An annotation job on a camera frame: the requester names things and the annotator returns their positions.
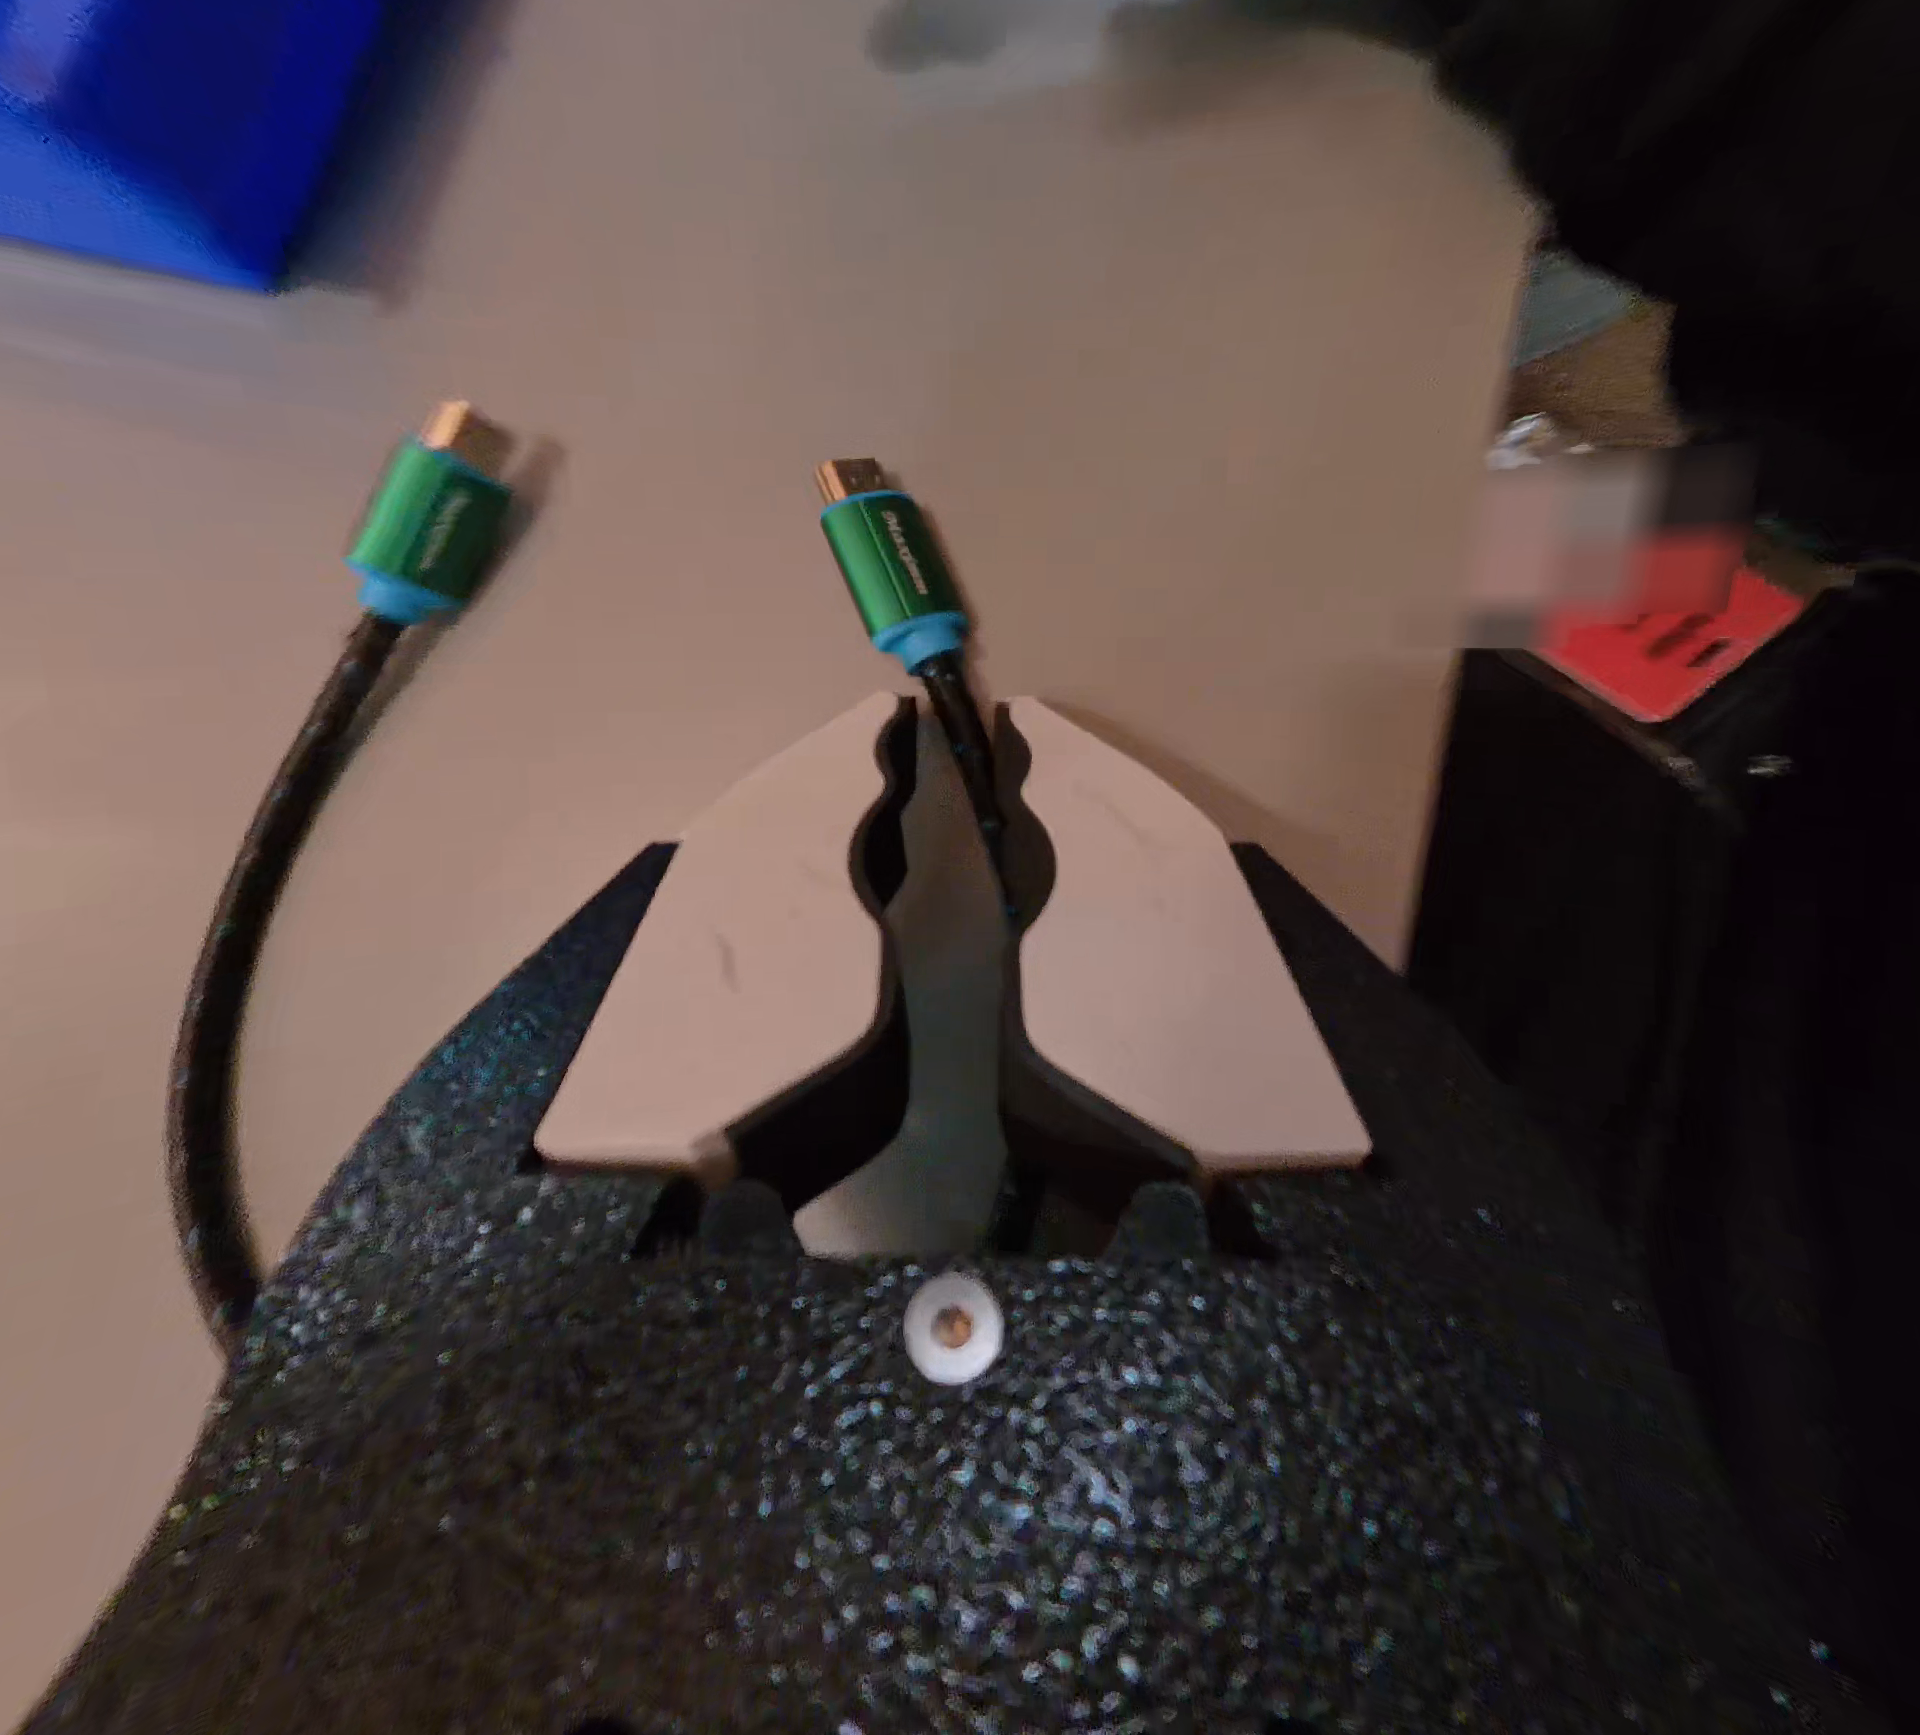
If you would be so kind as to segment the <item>blue storage bin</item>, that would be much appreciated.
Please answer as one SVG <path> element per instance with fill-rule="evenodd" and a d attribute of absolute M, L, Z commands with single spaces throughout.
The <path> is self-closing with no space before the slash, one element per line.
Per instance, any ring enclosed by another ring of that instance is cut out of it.
<path fill-rule="evenodd" d="M 389 0 L 0 0 L 0 243 L 278 283 Z"/>

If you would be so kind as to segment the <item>red flat tag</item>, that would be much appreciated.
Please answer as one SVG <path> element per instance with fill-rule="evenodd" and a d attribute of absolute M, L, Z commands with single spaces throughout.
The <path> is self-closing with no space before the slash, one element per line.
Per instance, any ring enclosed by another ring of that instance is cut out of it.
<path fill-rule="evenodd" d="M 1641 545 L 1600 605 L 1562 605 L 1532 656 L 1636 726 L 1674 726 L 1797 609 L 1804 595 L 1754 571 L 1732 529 L 1678 529 Z"/>

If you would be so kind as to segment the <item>grey desk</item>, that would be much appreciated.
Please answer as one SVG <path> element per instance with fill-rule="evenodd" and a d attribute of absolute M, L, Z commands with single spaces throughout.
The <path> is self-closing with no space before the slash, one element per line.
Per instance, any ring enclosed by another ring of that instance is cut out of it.
<path fill-rule="evenodd" d="M 889 458 L 1046 696 L 1401 953 L 1532 205 L 1345 0 L 408 0 L 283 293 L 6 251 L 6 1724 L 217 1387 L 162 1209 L 205 910 L 408 424 L 537 520 L 278 907 L 261 1250 L 644 837 L 879 696 Z"/>

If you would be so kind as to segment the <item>person's black clothed body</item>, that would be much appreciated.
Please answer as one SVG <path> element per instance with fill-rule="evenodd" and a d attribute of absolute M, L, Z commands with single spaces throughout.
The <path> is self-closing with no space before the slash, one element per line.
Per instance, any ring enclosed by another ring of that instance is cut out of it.
<path fill-rule="evenodd" d="M 1804 1638 L 1912 1724 L 1912 467 L 1762 529 L 1845 577 L 1666 726 L 1461 656 L 1407 981 L 1636 1246 Z"/>

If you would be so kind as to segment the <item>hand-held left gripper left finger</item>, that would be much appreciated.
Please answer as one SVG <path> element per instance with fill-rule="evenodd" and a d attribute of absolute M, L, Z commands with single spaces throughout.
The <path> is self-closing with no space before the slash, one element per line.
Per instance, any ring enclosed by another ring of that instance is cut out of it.
<path fill-rule="evenodd" d="M 547 1170 L 823 1196 L 900 1129 L 910 788 L 920 700 L 863 696 L 686 820 L 537 1123 Z"/>

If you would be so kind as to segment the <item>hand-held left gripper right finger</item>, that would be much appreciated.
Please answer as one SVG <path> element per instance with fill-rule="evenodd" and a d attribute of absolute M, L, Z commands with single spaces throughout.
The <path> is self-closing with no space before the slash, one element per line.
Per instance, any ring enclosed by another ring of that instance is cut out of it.
<path fill-rule="evenodd" d="M 1368 1123 L 1229 828 L 1157 769 L 1015 696 L 995 716 L 1015 907 L 998 1117 L 1148 1179 L 1361 1170 Z"/>

